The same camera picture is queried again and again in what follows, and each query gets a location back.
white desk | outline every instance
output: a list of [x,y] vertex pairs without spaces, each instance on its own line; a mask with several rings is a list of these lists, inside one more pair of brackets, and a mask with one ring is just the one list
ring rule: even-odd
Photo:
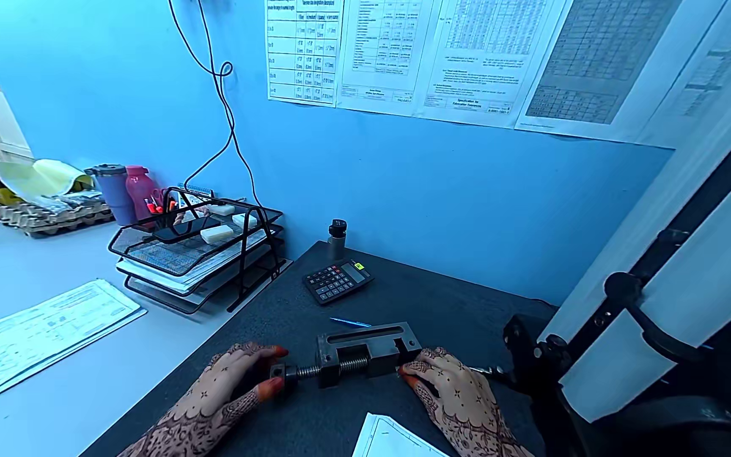
[[125,290],[118,257],[107,251],[117,228],[107,223],[32,239],[0,225],[0,318],[96,278],[148,310],[0,394],[0,456],[80,454],[232,316],[227,306],[208,303],[183,317]]

desk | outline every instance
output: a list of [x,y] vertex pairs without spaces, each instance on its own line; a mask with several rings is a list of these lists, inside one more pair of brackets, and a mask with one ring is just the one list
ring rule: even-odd
[[[83,456],[116,455],[137,441],[197,379],[214,354],[238,341],[280,344],[290,350],[286,360],[308,365],[314,363],[318,334],[346,329],[329,317],[372,325],[407,320],[425,347],[446,347],[468,365],[500,363],[511,368],[511,355],[500,336],[509,318],[519,312],[542,318],[554,313],[541,302],[347,251],[375,276],[371,284],[320,307],[301,282],[302,275],[330,264],[326,243],[317,242]],[[493,392],[518,439],[535,455],[544,455],[528,398],[501,385],[493,385]],[[211,455],[351,455],[366,412],[389,415],[443,452],[456,455],[397,375],[346,377],[330,389],[319,389],[314,380],[302,381],[285,402],[269,402],[246,416]]]
[[107,251],[117,228],[32,239],[0,225],[0,318],[96,278],[148,310],[1,393],[0,456],[80,454],[233,316],[212,299],[187,318],[124,290],[118,257]]

threaded rod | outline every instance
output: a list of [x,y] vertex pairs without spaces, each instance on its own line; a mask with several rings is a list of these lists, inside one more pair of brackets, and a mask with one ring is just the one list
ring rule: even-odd
[[[361,369],[364,369],[367,366],[368,358],[366,357],[345,360],[343,362],[340,362],[340,374],[343,375],[346,373],[359,372]],[[311,367],[299,367],[299,369],[297,369],[298,379],[308,379],[310,377],[316,377],[318,376],[318,373],[320,373],[320,367],[318,365],[313,365]]]

white eraser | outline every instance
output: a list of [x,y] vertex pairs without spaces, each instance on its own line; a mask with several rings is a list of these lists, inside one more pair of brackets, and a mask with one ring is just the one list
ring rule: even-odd
[[[243,214],[234,214],[233,215],[233,222],[238,225],[239,227],[244,227],[245,225],[245,215]],[[258,223],[258,220],[253,217],[252,214],[250,214],[250,219],[247,221],[247,228],[252,229],[256,226],[256,223]]]
[[236,212],[236,207],[233,205],[208,205],[208,210],[212,214],[231,215]]
[[233,229],[227,225],[218,225],[209,229],[206,228],[199,232],[199,234],[202,235],[202,239],[208,244],[221,242],[235,236]]

cardboard egg tray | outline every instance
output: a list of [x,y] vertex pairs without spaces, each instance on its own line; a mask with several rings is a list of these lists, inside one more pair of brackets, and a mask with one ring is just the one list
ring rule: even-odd
[[68,232],[114,219],[105,203],[78,206],[60,213],[47,211],[32,203],[12,206],[0,204],[0,223],[15,227],[30,236],[54,235],[59,231]]

